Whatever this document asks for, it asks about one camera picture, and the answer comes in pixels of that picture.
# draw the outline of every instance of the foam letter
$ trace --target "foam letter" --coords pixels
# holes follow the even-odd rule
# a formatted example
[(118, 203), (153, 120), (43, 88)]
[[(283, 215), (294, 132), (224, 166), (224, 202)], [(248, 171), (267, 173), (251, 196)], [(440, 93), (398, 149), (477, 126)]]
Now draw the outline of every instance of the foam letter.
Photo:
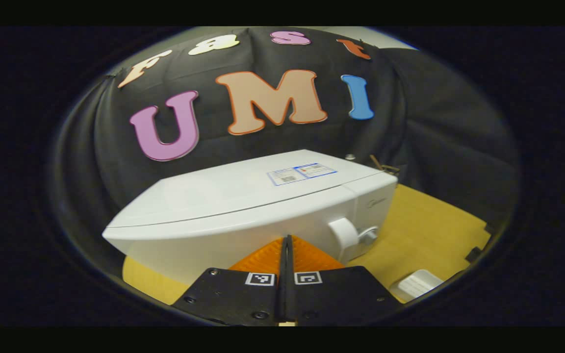
[(288, 70), (274, 89), (253, 72), (233, 72), (219, 76), (215, 82), (225, 85), (231, 97), (234, 123), (228, 127), (233, 135), (249, 134), (265, 127), (254, 115), (253, 104), (275, 125), (281, 125), (289, 103), (293, 113), (289, 120), (296, 124), (317, 123), (326, 120), (313, 80), (317, 75), (307, 70)]
[(154, 116), (158, 107), (147, 107), (134, 114), (130, 123), (134, 125), (136, 138), (143, 153), (155, 161), (170, 161), (191, 152), (198, 143), (198, 123), (193, 112), (193, 100), (197, 90), (189, 90), (167, 100), (167, 107), (172, 107), (180, 130), (179, 138), (173, 143), (163, 143), (156, 132)]
[(345, 39), (338, 39), (337, 42), (343, 43), (346, 46), (346, 49), (348, 49), (350, 53), (358, 56), (359, 58), (364, 58), (367, 60), (371, 59), (368, 54), (365, 54), (361, 51), (363, 47), (356, 45), (355, 43), (352, 43), (352, 41)]
[(144, 60), (143, 62), (137, 63), (136, 65), (134, 65), (132, 67), (132, 70), (130, 71), (130, 74), (128, 74), (128, 76), (126, 76), (126, 79), (123, 80), (123, 82), (119, 83), (119, 85), (117, 86), (118, 88), (124, 87), (125, 85), (127, 85), (128, 83), (136, 80), (137, 78), (143, 76), (144, 72), (143, 69), (149, 69), (150, 67), (154, 66), (162, 56), (167, 56), (171, 54), (171, 49), (164, 51), (156, 56), (152, 56), (151, 58), (149, 58), (148, 60)]
[(352, 98), (352, 110), (348, 113), (350, 118), (356, 120), (372, 119), (374, 112), (370, 109), (370, 103), (367, 100), (365, 79), (358, 76), (342, 75), (341, 80), (348, 85)]
[(311, 44), (308, 38), (300, 32), (287, 32), (280, 31), (269, 34), (272, 37), (272, 42), (277, 44), (294, 44), (294, 45), (307, 45)]
[(204, 42), (197, 43), (195, 45), (195, 48), (189, 51), (189, 55), (202, 54), (215, 49), (226, 49), (229, 47), (234, 47), (238, 43), (239, 41), (237, 40), (237, 36), (235, 36), (235, 34), (226, 34), (225, 36), (218, 36), (204, 40)]

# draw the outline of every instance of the microwave lid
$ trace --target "microwave lid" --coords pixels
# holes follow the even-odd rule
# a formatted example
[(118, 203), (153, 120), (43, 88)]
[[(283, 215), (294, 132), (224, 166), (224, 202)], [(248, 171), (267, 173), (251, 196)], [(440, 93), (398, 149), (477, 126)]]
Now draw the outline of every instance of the microwave lid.
[(345, 159), (299, 150), (161, 179), (108, 227), (211, 217), (280, 202), (382, 173)]

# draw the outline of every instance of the letter m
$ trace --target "letter m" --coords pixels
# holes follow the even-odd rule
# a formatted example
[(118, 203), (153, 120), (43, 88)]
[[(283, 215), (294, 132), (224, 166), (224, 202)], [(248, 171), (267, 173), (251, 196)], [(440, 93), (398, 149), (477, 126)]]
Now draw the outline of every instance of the letter m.
[(290, 103), (293, 104), (293, 112), (289, 116), (292, 123), (309, 124), (326, 120), (327, 114), (321, 110), (313, 84), (316, 77), (312, 71), (288, 70), (278, 88), (274, 89), (254, 72), (219, 76), (215, 82), (225, 85), (231, 98), (234, 122), (228, 127), (228, 132), (242, 135), (265, 127), (265, 122), (256, 118), (253, 105), (275, 125), (284, 123)]

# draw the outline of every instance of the yellow table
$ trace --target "yellow table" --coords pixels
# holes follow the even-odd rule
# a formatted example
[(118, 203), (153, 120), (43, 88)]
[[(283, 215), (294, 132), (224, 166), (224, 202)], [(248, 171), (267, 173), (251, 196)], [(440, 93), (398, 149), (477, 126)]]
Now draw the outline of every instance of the yellow table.
[[(468, 267), (465, 257), (472, 248), (485, 246), (489, 233), (484, 228), (485, 222), (477, 217), (398, 185), (374, 246), (348, 266), (365, 266), (386, 288), (421, 269), (446, 281)], [(156, 273), (131, 257), (124, 261), (123, 280), (165, 304), (175, 303), (191, 285)]]

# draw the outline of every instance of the black fabric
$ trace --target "black fabric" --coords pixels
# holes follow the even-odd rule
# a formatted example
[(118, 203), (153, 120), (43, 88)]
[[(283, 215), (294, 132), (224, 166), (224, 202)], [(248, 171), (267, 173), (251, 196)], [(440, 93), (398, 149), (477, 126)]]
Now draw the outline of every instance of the black fabric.
[[(56, 165), (65, 173), (56, 185), (60, 203), (80, 210), (67, 232), (74, 242), (97, 257), (104, 270), (118, 276), (117, 250), (102, 238), (112, 217), (159, 179), (226, 163), (286, 151), (308, 149), (343, 158), (352, 153), (359, 163), (373, 165), (370, 154), (401, 168), (401, 183), (442, 199), (495, 223), (511, 210), (518, 189), (517, 156), (502, 117), (459, 74), (416, 50), (378, 49), (363, 43), (372, 60), (348, 52), (342, 36), (299, 29), (310, 45), (278, 45), (273, 31), (256, 27), (231, 32), (240, 45), (195, 56), (188, 51), (209, 35), (167, 47), (162, 58), (143, 76), (123, 88), (117, 85), (137, 62), (125, 61), (97, 83), (67, 117)], [(159, 54), (150, 52), (147, 57)], [(277, 87), (287, 70), (311, 70), (321, 108), (320, 123), (280, 126), (266, 122), (263, 130), (234, 136), (231, 101), (222, 74), (251, 71)], [(350, 93), (342, 75), (365, 78), (375, 116), (350, 118)], [(179, 137), (166, 100), (197, 90), (193, 101), (199, 142), (182, 158), (159, 162), (141, 151), (130, 117), (156, 105), (155, 125), (161, 141)]]

